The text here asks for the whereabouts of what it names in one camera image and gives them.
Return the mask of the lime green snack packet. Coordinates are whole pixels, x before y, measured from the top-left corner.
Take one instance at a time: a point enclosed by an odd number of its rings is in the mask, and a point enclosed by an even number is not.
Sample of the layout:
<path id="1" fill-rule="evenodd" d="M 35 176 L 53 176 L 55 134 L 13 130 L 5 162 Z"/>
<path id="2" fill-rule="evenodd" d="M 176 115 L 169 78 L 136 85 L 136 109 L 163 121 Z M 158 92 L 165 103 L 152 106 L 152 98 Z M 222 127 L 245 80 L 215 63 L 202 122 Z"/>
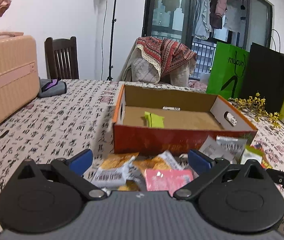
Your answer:
<path id="1" fill-rule="evenodd" d="M 149 128 L 164 128 L 164 117 L 145 111 L 144 117 Z"/>

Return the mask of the orange cardboard box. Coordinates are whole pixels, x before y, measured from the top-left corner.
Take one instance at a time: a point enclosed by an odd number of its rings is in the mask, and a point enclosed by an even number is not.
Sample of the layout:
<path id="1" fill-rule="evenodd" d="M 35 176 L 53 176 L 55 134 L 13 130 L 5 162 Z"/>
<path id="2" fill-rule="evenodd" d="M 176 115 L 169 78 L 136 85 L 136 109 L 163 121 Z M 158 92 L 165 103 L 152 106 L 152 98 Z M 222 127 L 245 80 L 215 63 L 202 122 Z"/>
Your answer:
<path id="1" fill-rule="evenodd" d="M 144 112 L 164 117 L 164 128 L 149 128 Z M 208 136 L 243 138 L 257 128 L 219 95 L 122 85 L 113 115 L 115 153 L 173 155 L 199 149 Z"/>

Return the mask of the dark wooden chair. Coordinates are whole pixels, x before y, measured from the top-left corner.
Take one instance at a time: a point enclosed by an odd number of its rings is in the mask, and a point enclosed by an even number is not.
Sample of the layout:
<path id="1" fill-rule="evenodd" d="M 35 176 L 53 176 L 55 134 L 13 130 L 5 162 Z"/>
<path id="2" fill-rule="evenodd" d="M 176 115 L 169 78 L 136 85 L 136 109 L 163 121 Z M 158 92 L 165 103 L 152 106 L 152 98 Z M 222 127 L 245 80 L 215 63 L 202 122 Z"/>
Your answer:
<path id="1" fill-rule="evenodd" d="M 76 37 L 48 37 L 44 42 L 49 79 L 79 79 Z"/>

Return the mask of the pink suitcase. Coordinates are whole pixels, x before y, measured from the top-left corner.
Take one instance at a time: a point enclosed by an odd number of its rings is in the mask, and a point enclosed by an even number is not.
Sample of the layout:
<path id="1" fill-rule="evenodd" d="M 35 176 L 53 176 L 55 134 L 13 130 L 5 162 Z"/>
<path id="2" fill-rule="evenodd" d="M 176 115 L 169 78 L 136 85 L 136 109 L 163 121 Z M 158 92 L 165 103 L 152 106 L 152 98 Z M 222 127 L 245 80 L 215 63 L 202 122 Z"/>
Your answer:
<path id="1" fill-rule="evenodd" d="M 35 39 L 20 32 L 0 32 L 0 124 L 38 92 Z"/>

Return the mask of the black paper shopping bag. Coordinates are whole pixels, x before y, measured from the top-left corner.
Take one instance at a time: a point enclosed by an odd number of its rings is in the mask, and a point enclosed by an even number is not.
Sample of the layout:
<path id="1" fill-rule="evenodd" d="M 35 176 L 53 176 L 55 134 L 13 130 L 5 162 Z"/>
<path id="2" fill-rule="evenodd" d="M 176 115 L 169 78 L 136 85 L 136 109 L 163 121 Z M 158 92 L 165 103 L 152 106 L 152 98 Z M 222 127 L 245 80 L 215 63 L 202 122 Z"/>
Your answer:
<path id="1" fill-rule="evenodd" d="M 279 112 L 284 102 L 284 53 L 252 43 L 239 98 L 259 93 L 267 112 Z"/>

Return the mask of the yellow dried flowers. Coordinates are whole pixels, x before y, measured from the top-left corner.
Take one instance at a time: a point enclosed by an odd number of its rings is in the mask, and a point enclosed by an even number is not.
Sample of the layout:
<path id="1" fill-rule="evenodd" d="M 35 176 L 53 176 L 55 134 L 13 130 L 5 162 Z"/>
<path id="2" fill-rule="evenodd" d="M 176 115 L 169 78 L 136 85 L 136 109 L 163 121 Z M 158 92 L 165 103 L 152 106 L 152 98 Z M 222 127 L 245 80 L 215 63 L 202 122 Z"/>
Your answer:
<path id="1" fill-rule="evenodd" d="M 255 96 L 249 96 L 247 99 L 229 98 L 228 102 L 230 102 L 239 111 L 249 114 L 256 122 L 259 122 L 261 119 L 265 119 L 269 121 L 270 125 L 274 129 L 281 127 L 279 123 L 279 113 L 271 113 L 265 109 L 266 99 L 261 98 L 259 92 L 257 92 Z"/>

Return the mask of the white silver snack packet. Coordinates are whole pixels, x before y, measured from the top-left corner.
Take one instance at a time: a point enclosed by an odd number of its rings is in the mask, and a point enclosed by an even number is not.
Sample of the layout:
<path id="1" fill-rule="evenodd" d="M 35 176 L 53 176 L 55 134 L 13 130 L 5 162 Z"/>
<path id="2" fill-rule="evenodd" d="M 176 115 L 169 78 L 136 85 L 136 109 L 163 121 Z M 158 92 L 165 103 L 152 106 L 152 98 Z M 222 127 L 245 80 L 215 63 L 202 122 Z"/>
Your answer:
<path id="1" fill-rule="evenodd" d="M 242 138 L 208 136 L 199 151 L 211 159 L 224 158 L 232 164 L 238 164 L 245 150 L 247 140 Z"/>

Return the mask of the green red snack packet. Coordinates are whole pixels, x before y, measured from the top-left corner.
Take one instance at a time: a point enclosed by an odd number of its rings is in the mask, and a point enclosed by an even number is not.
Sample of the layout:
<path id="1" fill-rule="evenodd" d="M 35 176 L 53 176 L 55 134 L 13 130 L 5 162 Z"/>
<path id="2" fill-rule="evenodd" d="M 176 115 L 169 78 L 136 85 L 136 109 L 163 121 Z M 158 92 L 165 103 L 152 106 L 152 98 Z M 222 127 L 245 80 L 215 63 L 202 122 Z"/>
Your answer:
<path id="1" fill-rule="evenodd" d="M 245 164 L 247 160 L 256 160 L 264 169 L 273 168 L 267 161 L 265 153 L 253 146 L 245 146 L 245 150 L 240 157 L 240 164 Z"/>

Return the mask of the white orange snack packet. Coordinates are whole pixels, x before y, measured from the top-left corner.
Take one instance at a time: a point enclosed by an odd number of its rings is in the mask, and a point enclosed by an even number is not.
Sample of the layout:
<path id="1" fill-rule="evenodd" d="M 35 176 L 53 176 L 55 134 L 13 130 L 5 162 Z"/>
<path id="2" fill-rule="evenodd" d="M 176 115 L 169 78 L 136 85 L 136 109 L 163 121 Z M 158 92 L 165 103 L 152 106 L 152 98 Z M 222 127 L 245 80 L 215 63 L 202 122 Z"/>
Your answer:
<path id="1" fill-rule="evenodd" d="M 124 186 L 138 153 L 110 154 L 95 172 L 91 183 L 99 188 Z"/>

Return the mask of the green paper shopping bag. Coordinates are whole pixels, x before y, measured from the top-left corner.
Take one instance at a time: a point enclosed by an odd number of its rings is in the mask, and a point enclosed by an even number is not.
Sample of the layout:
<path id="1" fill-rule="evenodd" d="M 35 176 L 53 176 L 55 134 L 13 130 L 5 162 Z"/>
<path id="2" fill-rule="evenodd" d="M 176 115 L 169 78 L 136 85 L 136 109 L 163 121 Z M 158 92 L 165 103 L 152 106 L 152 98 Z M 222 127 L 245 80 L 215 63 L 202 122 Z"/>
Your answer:
<path id="1" fill-rule="evenodd" d="M 239 97 L 249 62 L 249 52 L 232 44 L 218 42 L 207 84 L 207 94 L 226 100 Z"/>

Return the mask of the pink snack packet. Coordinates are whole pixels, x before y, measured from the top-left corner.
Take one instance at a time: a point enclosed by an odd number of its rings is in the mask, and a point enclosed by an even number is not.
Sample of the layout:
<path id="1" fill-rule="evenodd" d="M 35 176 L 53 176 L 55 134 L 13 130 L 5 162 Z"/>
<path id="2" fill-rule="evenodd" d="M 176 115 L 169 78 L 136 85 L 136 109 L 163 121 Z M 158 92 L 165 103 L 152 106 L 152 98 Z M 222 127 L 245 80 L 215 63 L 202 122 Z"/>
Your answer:
<path id="1" fill-rule="evenodd" d="M 147 191 L 168 191 L 172 197 L 174 192 L 193 181 L 190 170 L 152 170 L 145 171 Z"/>

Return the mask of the red patterned draped blanket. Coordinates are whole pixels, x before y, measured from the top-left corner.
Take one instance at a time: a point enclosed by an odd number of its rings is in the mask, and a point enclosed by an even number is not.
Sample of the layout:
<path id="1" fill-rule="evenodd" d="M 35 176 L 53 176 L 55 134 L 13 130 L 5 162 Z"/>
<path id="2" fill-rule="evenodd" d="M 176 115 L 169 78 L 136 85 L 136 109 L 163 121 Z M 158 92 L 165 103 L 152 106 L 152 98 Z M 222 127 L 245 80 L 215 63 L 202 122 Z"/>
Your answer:
<path id="1" fill-rule="evenodd" d="M 167 83 L 187 87 L 197 53 L 168 38 L 138 37 L 119 74 L 119 81 Z"/>

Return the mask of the grey purple folded cloth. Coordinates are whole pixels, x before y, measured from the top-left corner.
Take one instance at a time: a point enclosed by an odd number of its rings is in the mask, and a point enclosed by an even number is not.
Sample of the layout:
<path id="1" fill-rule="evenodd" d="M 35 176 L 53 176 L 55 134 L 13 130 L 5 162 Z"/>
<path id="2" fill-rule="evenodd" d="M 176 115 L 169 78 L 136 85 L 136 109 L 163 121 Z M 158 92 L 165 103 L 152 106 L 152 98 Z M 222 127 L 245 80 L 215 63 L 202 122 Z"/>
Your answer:
<path id="1" fill-rule="evenodd" d="M 67 84 L 61 79 L 39 79 L 38 98 L 47 98 L 66 94 Z"/>

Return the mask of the hanging laundry clothes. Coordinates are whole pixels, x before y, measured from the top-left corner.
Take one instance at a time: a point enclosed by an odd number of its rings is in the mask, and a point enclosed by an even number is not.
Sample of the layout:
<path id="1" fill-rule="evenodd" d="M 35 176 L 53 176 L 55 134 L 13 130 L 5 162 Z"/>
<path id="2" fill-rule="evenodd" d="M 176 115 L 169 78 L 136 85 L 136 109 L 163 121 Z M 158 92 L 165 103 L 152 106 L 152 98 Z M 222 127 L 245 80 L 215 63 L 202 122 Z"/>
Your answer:
<path id="1" fill-rule="evenodd" d="M 218 38 L 220 30 L 245 36 L 246 0 L 195 0 L 193 37 Z"/>

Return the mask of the orange cracker snack packet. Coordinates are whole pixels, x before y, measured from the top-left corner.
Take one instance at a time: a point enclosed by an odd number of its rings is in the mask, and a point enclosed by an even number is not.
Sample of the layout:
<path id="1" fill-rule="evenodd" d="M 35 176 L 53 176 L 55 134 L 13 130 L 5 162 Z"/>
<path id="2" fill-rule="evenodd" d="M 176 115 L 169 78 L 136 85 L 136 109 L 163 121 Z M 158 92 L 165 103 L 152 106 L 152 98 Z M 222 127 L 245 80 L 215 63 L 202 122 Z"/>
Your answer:
<path id="1" fill-rule="evenodd" d="M 182 170 L 170 151 L 165 151 L 151 159 L 135 160 L 133 165 L 145 175 L 146 170 Z"/>

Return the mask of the black studio light stand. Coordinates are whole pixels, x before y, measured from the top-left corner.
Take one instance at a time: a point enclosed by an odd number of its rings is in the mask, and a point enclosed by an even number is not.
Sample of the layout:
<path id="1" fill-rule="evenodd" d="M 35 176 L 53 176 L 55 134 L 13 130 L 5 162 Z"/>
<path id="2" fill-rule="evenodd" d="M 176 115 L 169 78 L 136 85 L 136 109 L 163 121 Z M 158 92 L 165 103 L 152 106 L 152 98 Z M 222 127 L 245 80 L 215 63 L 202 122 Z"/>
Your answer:
<path id="1" fill-rule="evenodd" d="M 108 67 L 108 77 L 107 81 L 112 81 L 112 57 L 113 57 L 113 43 L 114 43 L 114 27 L 115 22 L 117 21 L 115 14 L 116 14 L 116 8 L 117 8 L 117 0 L 114 0 L 113 3 L 113 11 L 112 11 L 112 25 L 111 25 L 111 37 L 110 37 L 110 48 L 109 48 L 109 67 Z"/>

